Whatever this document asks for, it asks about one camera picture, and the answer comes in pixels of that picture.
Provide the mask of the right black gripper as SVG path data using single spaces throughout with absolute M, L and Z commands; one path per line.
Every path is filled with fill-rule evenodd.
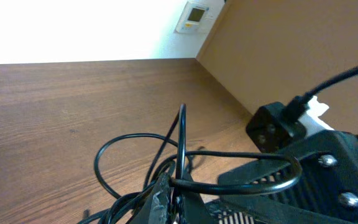
M 358 223 L 358 135 L 323 131 L 281 150 L 301 163 L 296 185 L 267 195 L 222 195 L 206 204 L 218 223 L 321 223 L 319 214 Z M 220 185 L 274 184 L 290 164 L 256 160 L 221 174 Z

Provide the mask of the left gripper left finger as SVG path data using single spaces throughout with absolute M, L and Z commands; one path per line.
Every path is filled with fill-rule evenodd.
M 155 183 L 140 211 L 129 220 L 130 224 L 172 223 L 170 176 L 163 173 Z

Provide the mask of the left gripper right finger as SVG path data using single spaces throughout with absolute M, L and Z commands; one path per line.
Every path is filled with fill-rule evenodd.
M 210 214 L 201 193 L 208 184 L 195 182 L 189 173 L 175 174 L 175 193 L 178 222 L 180 224 L 212 224 L 216 220 Z

